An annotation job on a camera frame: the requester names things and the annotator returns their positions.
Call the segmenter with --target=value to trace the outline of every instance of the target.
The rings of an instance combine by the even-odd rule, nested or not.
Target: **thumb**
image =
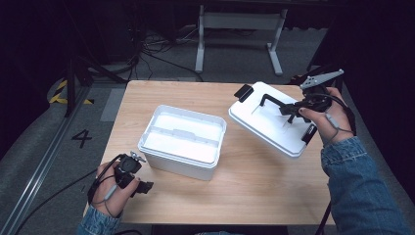
[[[312,120],[314,122],[319,118],[319,116],[321,116],[320,113],[315,112],[315,111],[313,111],[311,109],[308,109],[308,108],[300,108],[299,109],[299,113],[303,117],[308,118],[308,119],[310,119],[310,120]]]
[[[138,184],[140,183],[140,178],[134,177],[133,180],[122,190],[126,195],[131,195],[137,190]]]

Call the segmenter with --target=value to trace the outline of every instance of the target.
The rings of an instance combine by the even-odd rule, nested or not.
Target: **denim sleeve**
[[[321,157],[340,234],[411,234],[358,137],[327,146]]]
[[[89,206],[77,227],[77,235],[110,235],[119,228],[121,218],[113,218]]]

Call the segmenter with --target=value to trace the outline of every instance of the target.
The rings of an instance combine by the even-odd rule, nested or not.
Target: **yellow tape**
[[[56,89],[55,94],[50,99],[49,104],[52,104],[52,103],[67,104],[68,103],[68,99],[59,98],[61,96],[61,93],[64,90],[64,88],[67,86],[67,84],[68,84],[68,81],[64,77],[62,79],[61,83],[59,84],[58,88]],[[94,99],[86,99],[83,102],[83,104],[85,104],[85,105],[93,105],[94,103],[95,103]]]

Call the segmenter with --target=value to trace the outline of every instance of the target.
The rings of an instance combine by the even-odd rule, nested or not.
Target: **plastic container lid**
[[[282,116],[280,107],[269,100],[265,100],[263,106],[259,105],[264,94],[285,104],[296,102],[290,96],[263,82],[255,83],[252,89],[254,92],[249,94],[248,98],[231,106],[229,116],[286,156],[299,157],[307,144],[302,138],[315,126],[298,117],[295,117],[292,123],[288,123],[290,116]]]

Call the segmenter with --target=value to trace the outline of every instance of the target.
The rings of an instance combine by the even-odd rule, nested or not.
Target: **gray carpet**
[[[277,47],[277,54],[284,72],[275,76],[271,67],[265,43],[269,42],[272,32],[257,31],[250,36],[241,36],[222,31],[210,33],[207,37],[204,72],[201,77],[207,82],[254,83],[264,81],[272,84],[284,84],[296,74],[305,73],[305,69],[325,34],[325,30],[284,30]],[[156,56],[182,67],[193,69],[196,60],[197,42],[171,48]],[[121,74],[129,77],[129,72]],[[133,72],[131,79],[172,79],[197,80],[194,73],[162,61],[143,55],[143,60]],[[53,93],[57,84],[51,87]],[[81,105],[68,132],[59,146],[49,172],[31,202],[29,212],[53,193],[63,188],[81,175],[94,169],[105,151],[116,111],[119,107],[125,85],[114,84],[107,78],[97,78],[88,99],[94,99],[93,105]],[[355,109],[348,93],[345,99]],[[41,158],[48,150],[57,132],[66,106],[52,104],[50,109],[39,117],[19,138],[8,154],[0,162],[0,224],[5,224],[12,212],[25,184],[34,173]],[[415,207],[389,170],[364,122],[356,112],[358,133],[368,152],[374,157],[380,173],[392,191],[413,231],[415,231]],[[72,137],[83,130],[88,131],[91,140],[85,141],[81,148],[80,140]],[[86,203],[86,190],[93,175],[70,187],[40,209],[24,226],[21,234],[73,234]],[[122,224],[120,230],[136,228],[144,235],[151,234],[150,224]],[[314,234],[317,226],[289,226],[291,235]],[[335,226],[328,226],[326,234],[336,234]]]

